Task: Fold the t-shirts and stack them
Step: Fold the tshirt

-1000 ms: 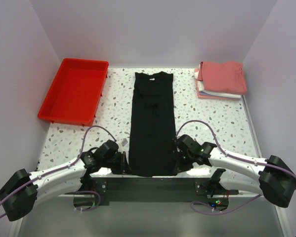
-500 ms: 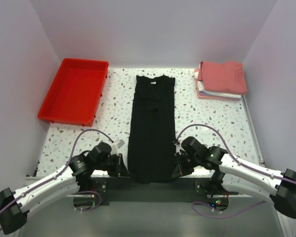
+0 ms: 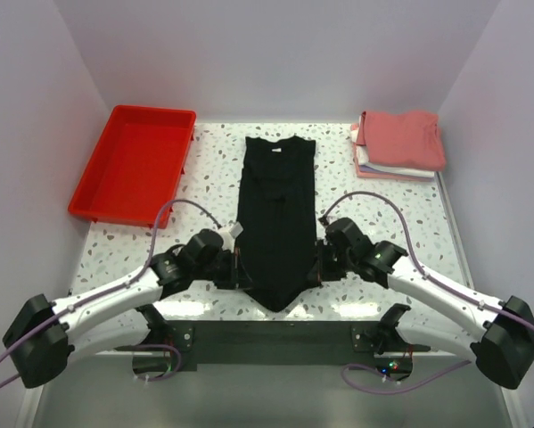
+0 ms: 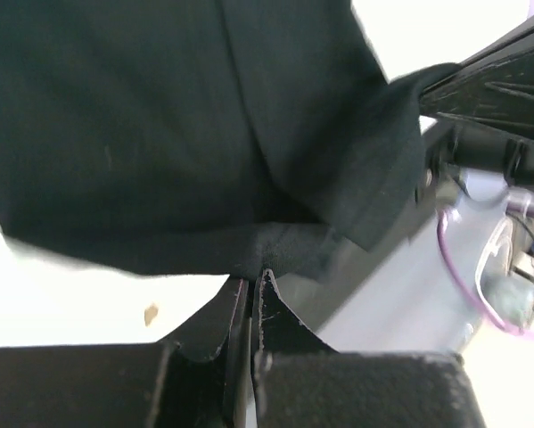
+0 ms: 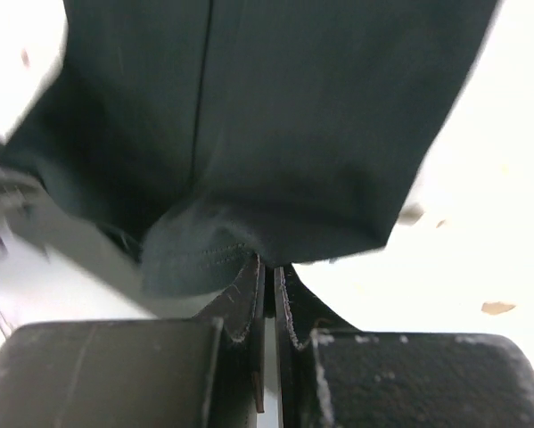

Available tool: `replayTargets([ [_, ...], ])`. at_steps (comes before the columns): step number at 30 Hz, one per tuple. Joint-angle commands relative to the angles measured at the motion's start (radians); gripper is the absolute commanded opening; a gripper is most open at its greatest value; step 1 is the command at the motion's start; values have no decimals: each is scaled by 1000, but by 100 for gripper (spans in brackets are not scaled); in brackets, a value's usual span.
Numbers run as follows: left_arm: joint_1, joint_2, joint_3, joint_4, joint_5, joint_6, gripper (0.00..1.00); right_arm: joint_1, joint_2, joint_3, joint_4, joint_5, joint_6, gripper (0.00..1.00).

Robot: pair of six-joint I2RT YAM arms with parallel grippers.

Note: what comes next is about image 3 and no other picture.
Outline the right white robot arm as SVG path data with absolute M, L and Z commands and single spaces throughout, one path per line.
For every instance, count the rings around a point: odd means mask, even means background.
M 395 243 L 373 243 L 350 218 L 319 221 L 325 229 L 317 244 L 320 281 L 353 273 L 432 310 L 430 320 L 419 321 L 408 316 L 408 305 L 388 309 L 378 329 L 384 348 L 399 350 L 408 344 L 446 351 L 473 362 L 501 387 L 520 386 L 534 363 L 534 315 L 525 300 L 500 300 L 441 276 Z

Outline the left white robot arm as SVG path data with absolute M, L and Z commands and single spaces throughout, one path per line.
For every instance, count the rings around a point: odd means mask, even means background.
M 242 252 L 225 230 L 203 229 L 185 244 L 150 253 L 145 264 L 106 285 L 66 298 L 28 299 L 4 335 L 6 355 L 28 389 L 42 386 L 85 356 L 116 348 L 163 350 L 160 381 L 189 364 L 190 344 L 154 307 L 195 281 L 222 290 L 249 290 Z

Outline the black t shirt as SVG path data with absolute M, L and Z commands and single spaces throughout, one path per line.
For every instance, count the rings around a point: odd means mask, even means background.
M 316 263 L 316 142 L 248 136 L 245 145 L 236 245 L 250 280 L 246 292 L 281 312 L 316 285 L 308 280 Z

